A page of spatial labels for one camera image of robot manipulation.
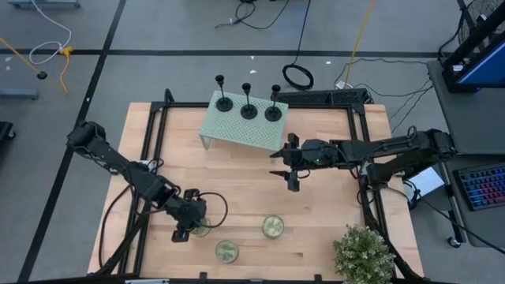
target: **wooden table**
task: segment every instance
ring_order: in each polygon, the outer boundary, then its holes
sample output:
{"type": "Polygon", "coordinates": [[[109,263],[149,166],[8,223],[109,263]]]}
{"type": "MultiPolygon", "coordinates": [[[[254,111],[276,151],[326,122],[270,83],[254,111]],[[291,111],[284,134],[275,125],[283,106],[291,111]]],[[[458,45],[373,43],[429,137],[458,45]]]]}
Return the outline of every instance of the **wooden table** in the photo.
{"type": "MultiPolygon", "coordinates": [[[[150,103],[132,103],[129,107],[118,149],[127,159],[140,157],[149,108],[150,103]]],[[[268,151],[220,140],[214,140],[205,151],[198,137],[205,111],[205,108],[169,109],[161,154],[165,165],[159,174],[182,189],[223,194],[230,213],[224,224],[208,236],[191,236],[186,243],[170,241],[175,225],[170,216],[153,215],[140,276],[198,278],[201,271],[206,271],[209,278],[313,280],[315,274],[321,274],[323,280],[342,280],[341,275],[334,273],[331,243],[343,236],[346,224],[364,224],[361,206],[356,201],[358,185],[349,171],[313,171],[301,181],[300,192],[291,192],[283,179],[268,173],[287,169],[281,159],[271,163],[268,151]],[[261,225],[266,216],[273,214],[284,220],[286,228],[279,239],[269,240],[262,234],[261,225]],[[232,264],[220,264],[215,258],[215,246],[223,239],[239,246],[240,256],[232,264]]],[[[372,140],[391,137],[384,106],[366,105],[366,118],[372,140]]],[[[356,116],[355,120],[357,132],[361,133],[359,118],[356,116]]],[[[284,137],[296,133],[301,140],[350,138],[344,110],[292,109],[284,132],[284,137]]],[[[390,187],[402,190],[400,179],[393,178],[390,187]]],[[[104,212],[124,188],[122,177],[111,178],[104,212]]],[[[423,275],[405,198],[387,190],[382,191],[382,197],[392,243],[414,271],[423,275]]],[[[207,217],[217,223],[223,216],[223,202],[214,196],[205,198],[207,217]]],[[[105,259],[124,237],[130,202],[130,195],[123,196],[107,220],[105,259]]],[[[132,270],[136,245],[134,241],[127,271],[132,270]]],[[[97,235],[89,271],[98,268],[97,235]]]]}

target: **green perforated board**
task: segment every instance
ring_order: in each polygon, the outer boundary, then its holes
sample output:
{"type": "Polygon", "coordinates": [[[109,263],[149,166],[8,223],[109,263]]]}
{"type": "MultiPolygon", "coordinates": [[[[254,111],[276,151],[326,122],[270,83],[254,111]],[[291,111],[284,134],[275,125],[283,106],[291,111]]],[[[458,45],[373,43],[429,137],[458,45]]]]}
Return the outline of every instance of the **green perforated board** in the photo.
{"type": "Polygon", "coordinates": [[[214,91],[208,105],[204,124],[200,130],[202,143],[208,148],[209,139],[227,140],[234,143],[278,151],[282,147],[282,134],[286,125],[287,103],[276,103],[282,111],[282,117],[275,122],[265,118],[265,110],[271,107],[272,101],[249,97],[249,102],[258,109],[258,115],[253,119],[244,119],[240,109],[247,104],[245,95],[224,93],[234,102],[234,107],[227,112],[221,112],[215,107],[215,102],[221,97],[221,91],[214,91]]]}

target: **floor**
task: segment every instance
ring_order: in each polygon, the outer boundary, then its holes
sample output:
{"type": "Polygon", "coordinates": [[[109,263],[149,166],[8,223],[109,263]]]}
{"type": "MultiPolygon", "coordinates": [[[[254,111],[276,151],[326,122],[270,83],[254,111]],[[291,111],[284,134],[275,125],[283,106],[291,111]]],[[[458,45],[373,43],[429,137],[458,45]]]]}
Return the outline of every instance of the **floor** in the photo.
{"type": "MultiPolygon", "coordinates": [[[[117,147],[129,103],[161,100],[165,88],[177,101],[208,101],[216,88],[214,76],[222,74],[228,92],[241,93],[244,82],[252,85],[251,95],[260,98],[269,96],[273,84],[293,90],[281,69],[294,60],[307,0],[291,0],[267,30],[242,24],[215,29],[229,22],[237,4],[238,0],[87,0],[81,9],[45,9],[47,16],[73,32],[70,45],[77,51],[65,77],[68,95],[55,90],[48,80],[37,80],[18,58],[0,49],[0,86],[40,92],[35,101],[0,101],[0,121],[11,121],[17,131],[17,138],[0,158],[0,282],[18,280],[62,160],[69,162],[69,168],[29,279],[82,276],[88,269],[110,177],[89,161],[69,160],[65,155],[65,135],[79,113],[82,117],[88,110],[86,119],[104,126],[107,139],[117,147]],[[108,39],[114,36],[112,41],[107,40],[108,34],[108,39]]],[[[283,4],[259,0],[255,15],[248,20],[265,25],[283,4]]],[[[334,87],[336,76],[350,60],[367,6],[366,0],[312,2],[301,43],[301,50],[307,52],[297,63],[313,73],[314,90],[334,87]]],[[[377,2],[358,56],[425,62],[436,56],[457,22],[455,0],[377,2]]],[[[66,40],[64,30],[35,10],[14,9],[6,1],[0,2],[0,26],[9,27],[0,36],[25,56],[42,42],[66,40]]],[[[454,43],[447,49],[455,47],[454,43]]],[[[45,56],[36,55],[36,59],[45,56]]],[[[58,82],[64,65],[65,59],[57,56],[39,67],[58,82]]],[[[291,75],[304,80],[299,73],[291,75]]],[[[366,83],[383,94],[404,94],[417,90],[427,79],[422,64],[358,62],[350,84],[366,83]]],[[[377,95],[374,100],[386,105],[390,118],[405,102],[377,95]]],[[[391,119],[391,127],[414,101],[391,119]]],[[[423,96],[394,134],[403,135],[410,125],[447,131],[434,91],[423,96]]],[[[429,208],[413,211],[412,220],[429,278],[505,282],[498,253],[467,244],[450,248],[445,242],[451,235],[450,225],[429,208]]]]}

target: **potted plant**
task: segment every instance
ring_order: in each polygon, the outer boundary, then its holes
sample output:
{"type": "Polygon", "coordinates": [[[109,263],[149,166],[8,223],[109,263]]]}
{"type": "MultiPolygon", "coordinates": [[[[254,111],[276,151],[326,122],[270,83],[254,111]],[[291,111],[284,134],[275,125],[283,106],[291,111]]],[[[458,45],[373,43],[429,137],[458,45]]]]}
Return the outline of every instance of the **potted plant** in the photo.
{"type": "Polygon", "coordinates": [[[383,238],[368,227],[349,226],[342,240],[333,242],[335,272],[346,277],[348,284],[389,283],[394,255],[383,238]]]}

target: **computer monitor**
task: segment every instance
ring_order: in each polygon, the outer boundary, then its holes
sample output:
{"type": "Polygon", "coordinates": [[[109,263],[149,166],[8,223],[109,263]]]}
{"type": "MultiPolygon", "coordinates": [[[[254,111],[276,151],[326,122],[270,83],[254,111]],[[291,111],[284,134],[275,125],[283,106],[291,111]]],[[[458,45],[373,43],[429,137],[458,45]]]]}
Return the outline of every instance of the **computer monitor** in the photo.
{"type": "Polygon", "coordinates": [[[443,78],[450,92],[505,88],[505,32],[498,29],[504,21],[505,2],[443,61],[443,78]],[[482,46],[481,52],[474,53],[482,46]]]}

